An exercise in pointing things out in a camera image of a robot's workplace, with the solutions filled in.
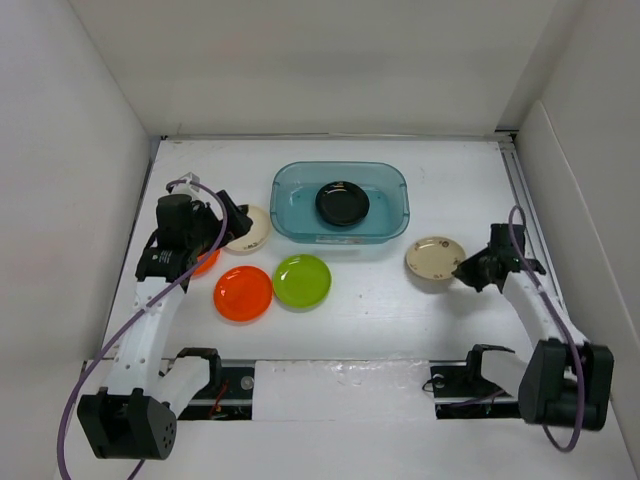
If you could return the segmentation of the cream plate with dark mark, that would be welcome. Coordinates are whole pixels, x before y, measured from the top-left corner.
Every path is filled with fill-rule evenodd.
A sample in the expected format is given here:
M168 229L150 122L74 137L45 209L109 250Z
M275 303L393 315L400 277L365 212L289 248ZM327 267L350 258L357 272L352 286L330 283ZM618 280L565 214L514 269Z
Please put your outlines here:
M252 220L249 232L239 239L227 244L227 252L238 255L254 253L262 248L271 234L271 220L269 214L255 205L244 205L247 216Z

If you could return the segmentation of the small orange plate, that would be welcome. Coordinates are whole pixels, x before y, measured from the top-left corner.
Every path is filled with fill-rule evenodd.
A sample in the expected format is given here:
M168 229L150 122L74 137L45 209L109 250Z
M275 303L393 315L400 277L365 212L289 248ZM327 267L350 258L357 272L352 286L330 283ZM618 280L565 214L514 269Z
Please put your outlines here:
M216 264L220 255L220 251L216 250L213 253L203 253L202 255L197 257L196 261L196 269L192 273L193 278L197 278L207 274L213 266Z

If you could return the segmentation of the beige patterned plate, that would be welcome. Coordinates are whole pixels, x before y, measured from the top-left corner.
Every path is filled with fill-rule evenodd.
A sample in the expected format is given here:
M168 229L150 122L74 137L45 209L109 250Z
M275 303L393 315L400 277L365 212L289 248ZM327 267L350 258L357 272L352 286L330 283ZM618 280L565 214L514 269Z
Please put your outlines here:
M434 281L449 280L467 258L463 247L453 239L430 236L416 240L405 254L405 263L416 276Z

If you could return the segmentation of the lime green plate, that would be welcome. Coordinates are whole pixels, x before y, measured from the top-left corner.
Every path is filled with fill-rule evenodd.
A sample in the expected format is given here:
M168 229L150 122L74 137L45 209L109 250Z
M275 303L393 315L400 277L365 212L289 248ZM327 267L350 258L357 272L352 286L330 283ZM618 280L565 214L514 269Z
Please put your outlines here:
M332 275L320 258L308 254L293 255L276 267L272 284L282 304L306 310L325 300L332 285Z

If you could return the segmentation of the black plate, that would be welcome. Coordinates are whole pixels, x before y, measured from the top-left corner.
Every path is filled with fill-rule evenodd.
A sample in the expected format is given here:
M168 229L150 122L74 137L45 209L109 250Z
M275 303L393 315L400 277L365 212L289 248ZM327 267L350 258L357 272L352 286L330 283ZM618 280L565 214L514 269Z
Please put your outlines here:
M337 181L322 186L315 197L320 218L337 227L351 227L360 223L369 213L370 201L358 185Z

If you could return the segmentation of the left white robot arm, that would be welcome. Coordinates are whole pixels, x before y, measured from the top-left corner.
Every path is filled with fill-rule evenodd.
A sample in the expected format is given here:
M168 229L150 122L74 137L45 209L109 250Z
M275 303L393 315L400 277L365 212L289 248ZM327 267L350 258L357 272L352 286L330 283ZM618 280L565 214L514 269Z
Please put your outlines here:
M118 351L104 384L79 400L79 422L99 459L166 459L189 402L222 387L214 348L186 347L167 372L161 370L170 327L198 259L211 258L252 226L247 207L236 205L224 190L214 195L223 212L217 217L198 197L203 188L176 181L159 198L156 228L136 266L133 318L108 343Z

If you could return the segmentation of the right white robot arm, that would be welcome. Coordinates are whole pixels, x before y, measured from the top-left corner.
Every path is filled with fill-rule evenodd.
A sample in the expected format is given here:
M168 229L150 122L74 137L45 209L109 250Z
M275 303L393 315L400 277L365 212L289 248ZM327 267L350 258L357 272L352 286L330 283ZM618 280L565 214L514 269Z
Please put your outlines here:
M546 273L524 257L525 228L495 223L487 246L453 272L481 292L494 285L521 320L533 353L522 360L508 347L476 344L468 352L462 381L473 393L495 385L516 398L528 424L599 431L606 422L614 356L588 340L543 285Z

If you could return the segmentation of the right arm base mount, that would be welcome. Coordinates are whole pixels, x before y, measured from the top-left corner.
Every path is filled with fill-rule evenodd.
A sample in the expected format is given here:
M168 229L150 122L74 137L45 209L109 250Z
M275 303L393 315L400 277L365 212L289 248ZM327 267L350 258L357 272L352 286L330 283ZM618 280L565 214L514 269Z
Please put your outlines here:
M438 420L520 419L517 400L481 375L489 353L514 355L512 349L476 344L464 360L436 360L422 390L431 394Z

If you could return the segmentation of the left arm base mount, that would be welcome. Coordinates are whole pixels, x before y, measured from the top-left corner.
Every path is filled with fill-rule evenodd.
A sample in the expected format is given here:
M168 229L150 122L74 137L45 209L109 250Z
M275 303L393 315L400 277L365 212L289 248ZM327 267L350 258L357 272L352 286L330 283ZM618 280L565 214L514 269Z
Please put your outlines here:
M187 347L175 359L161 363L164 378L178 359L199 357L210 367L210 381L199 390L178 417L180 421L248 421L252 418L255 363L223 361L215 348Z

